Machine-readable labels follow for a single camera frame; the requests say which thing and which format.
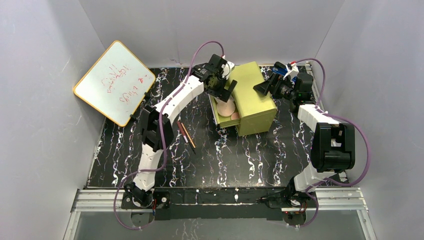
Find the large round pink compact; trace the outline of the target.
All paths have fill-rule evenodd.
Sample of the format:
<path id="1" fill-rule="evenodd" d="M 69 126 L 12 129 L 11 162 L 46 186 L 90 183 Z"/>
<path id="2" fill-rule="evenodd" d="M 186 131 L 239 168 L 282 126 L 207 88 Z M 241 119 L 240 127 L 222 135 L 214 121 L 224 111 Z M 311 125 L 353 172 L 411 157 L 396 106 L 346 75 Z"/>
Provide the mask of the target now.
<path id="1" fill-rule="evenodd" d="M 235 112 L 236 105 L 230 100 L 227 102 L 218 101 L 216 104 L 216 110 L 221 117 L 228 118 Z"/>

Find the green drawer cabinet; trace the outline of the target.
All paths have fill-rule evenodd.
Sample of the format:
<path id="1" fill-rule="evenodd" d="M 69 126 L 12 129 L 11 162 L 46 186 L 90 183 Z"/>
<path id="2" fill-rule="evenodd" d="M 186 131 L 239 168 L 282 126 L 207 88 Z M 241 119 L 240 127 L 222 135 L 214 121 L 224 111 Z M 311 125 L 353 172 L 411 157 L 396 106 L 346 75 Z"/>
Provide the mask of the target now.
<path id="1" fill-rule="evenodd" d="M 277 114 L 277 106 L 270 94 L 262 95 L 254 90 L 254 86 L 265 81 L 257 62 L 252 61 L 237 65 L 228 76 L 226 88 L 237 81 L 231 93 L 235 105 L 235 113 L 239 118 L 219 115 L 217 99 L 210 97 L 215 124 L 220 128 L 236 127 L 239 136 L 247 136 L 267 132 Z"/>

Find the small round pink compact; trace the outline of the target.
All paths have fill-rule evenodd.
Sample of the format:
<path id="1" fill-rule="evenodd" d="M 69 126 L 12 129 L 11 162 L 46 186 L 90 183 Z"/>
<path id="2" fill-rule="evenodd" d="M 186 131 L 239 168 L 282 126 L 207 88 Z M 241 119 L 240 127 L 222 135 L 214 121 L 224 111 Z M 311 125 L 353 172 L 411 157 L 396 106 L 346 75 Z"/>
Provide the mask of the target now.
<path id="1" fill-rule="evenodd" d="M 238 112 L 234 112 L 231 116 L 230 119 L 233 120 L 239 120 L 240 119 L 240 115 Z"/>

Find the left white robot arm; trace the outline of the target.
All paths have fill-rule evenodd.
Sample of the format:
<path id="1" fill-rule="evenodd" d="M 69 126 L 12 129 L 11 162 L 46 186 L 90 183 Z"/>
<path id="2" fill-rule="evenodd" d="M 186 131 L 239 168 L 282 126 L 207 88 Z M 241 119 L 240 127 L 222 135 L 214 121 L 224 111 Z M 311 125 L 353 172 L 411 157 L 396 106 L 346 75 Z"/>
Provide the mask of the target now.
<path id="1" fill-rule="evenodd" d="M 208 62 L 189 68 L 184 80 L 161 102 L 142 109 L 141 158 L 132 183 L 124 187 L 130 200 L 142 208 L 153 204 L 156 172 L 166 165 L 159 161 L 167 155 L 166 149 L 174 140 L 173 124 L 176 117 L 202 93 L 227 102 L 237 85 L 235 80 L 228 83 L 235 66 L 224 56 L 213 54 Z"/>

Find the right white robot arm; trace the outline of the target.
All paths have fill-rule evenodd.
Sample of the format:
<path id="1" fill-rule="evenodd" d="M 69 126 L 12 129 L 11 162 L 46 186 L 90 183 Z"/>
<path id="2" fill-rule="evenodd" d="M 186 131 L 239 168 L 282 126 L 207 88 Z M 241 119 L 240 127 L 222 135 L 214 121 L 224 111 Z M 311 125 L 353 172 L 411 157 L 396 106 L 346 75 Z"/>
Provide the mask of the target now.
<path id="1" fill-rule="evenodd" d="M 340 123 L 312 100 L 312 75 L 300 72 L 295 82 L 289 74 L 273 73 L 266 81 L 253 87 L 263 96 L 271 94 L 290 102 L 290 110 L 313 131 L 310 162 L 301 173 L 292 177 L 283 191 L 265 196 L 266 199 L 289 204 L 307 202 L 310 193 L 335 174 L 352 169 L 355 165 L 355 129 L 350 123 Z"/>

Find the gold makeup pencil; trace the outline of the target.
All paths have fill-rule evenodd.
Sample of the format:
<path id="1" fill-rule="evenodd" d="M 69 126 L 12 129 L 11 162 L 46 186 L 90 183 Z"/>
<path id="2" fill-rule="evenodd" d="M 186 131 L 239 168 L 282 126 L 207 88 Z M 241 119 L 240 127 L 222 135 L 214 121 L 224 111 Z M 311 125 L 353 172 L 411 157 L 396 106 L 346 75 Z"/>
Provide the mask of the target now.
<path id="1" fill-rule="evenodd" d="M 191 146 L 193 147 L 193 149 L 196 149 L 196 146 L 194 144 L 194 141 L 193 141 L 192 137 L 189 135 L 189 132 L 188 132 L 187 128 L 185 127 L 185 125 L 183 123 L 181 123 L 181 126 L 184 129 L 184 131 L 186 133 L 186 136 L 187 136 L 187 138 L 188 138 Z"/>

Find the red and black makeup pen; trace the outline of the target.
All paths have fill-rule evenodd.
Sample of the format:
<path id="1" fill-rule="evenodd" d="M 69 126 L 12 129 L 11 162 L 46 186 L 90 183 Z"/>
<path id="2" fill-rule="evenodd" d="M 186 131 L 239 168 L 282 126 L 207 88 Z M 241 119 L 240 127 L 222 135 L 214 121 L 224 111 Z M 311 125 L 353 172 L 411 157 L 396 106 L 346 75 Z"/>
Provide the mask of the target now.
<path id="1" fill-rule="evenodd" d="M 188 137 L 187 137 L 187 135 L 186 135 L 186 132 L 184 131 L 184 129 L 183 129 L 182 125 L 181 125 L 181 122 L 178 120 L 176 123 L 177 123 L 177 126 L 178 126 L 178 128 L 179 128 L 179 130 L 180 130 L 181 134 L 183 135 L 184 141 L 185 141 L 185 142 L 186 142 L 186 143 L 190 146 L 190 148 L 191 148 L 192 152 L 193 152 L 194 154 L 196 154 L 196 151 L 195 151 L 195 149 L 191 146 L 191 143 L 189 142 L 189 139 L 188 139 Z"/>

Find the whiteboard with yellow frame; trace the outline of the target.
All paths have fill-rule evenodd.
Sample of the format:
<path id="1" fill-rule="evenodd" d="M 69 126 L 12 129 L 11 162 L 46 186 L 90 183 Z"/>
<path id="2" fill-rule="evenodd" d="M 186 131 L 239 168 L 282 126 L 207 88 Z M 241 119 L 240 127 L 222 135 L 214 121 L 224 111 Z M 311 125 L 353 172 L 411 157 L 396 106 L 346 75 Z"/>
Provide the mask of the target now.
<path id="1" fill-rule="evenodd" d="M 115 40 L 73 87 L 73 93 L 124 127 L 155 81 L 155 74 Z"/>

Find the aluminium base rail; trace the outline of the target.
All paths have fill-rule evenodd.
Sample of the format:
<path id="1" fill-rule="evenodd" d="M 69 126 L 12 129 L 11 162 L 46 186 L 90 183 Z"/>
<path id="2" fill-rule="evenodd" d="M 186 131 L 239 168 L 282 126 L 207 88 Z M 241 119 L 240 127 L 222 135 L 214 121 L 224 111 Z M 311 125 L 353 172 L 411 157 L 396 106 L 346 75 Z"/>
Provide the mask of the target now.
<path id="1" fill-rule="evenodd" d="M 278 187 L 158 188 L 141 208 L 123 191 L 78 190 L 66 240 L 374 240 L 358 187 L 321 187 L 304 204 Z"/>

